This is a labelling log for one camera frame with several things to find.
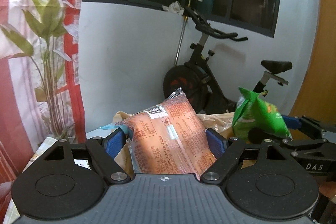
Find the orange snack bag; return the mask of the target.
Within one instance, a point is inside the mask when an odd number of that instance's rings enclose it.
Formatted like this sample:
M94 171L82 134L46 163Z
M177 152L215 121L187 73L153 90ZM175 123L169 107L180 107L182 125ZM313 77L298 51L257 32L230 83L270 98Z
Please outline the orange snack bag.
M206 128L181 88L161 104L133 114L116 126L129 138L134 171L147 174L195 174L214 162Z

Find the wooden door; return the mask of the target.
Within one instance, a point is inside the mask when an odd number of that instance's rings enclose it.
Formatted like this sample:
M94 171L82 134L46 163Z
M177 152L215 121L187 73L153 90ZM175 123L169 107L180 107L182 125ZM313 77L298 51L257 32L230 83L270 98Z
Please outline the wooden door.
M291 114L335 124L335 0L320 0L309 67Z

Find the green snack bag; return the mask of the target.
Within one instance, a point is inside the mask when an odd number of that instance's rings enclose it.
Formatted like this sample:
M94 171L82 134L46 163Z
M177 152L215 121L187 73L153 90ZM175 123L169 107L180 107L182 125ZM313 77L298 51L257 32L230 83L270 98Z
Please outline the green snack bag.
M241 96L232 120L232 130L236 137L247 140L248 133L257 128L281 139L292 139L277 107L260 98L264 93L256 93L242 87L239 91Z

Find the brown cardboard box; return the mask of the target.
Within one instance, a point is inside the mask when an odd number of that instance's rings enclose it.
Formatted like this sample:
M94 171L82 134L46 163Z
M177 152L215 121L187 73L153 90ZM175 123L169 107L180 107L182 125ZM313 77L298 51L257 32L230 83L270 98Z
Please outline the brown cardboard box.
M118 112L114 125L126 134L126 145L115 156L127 173L201 176L218 158L210 148L207 129L232 136L233 113L194 114L172 118L165 113L137 115Z

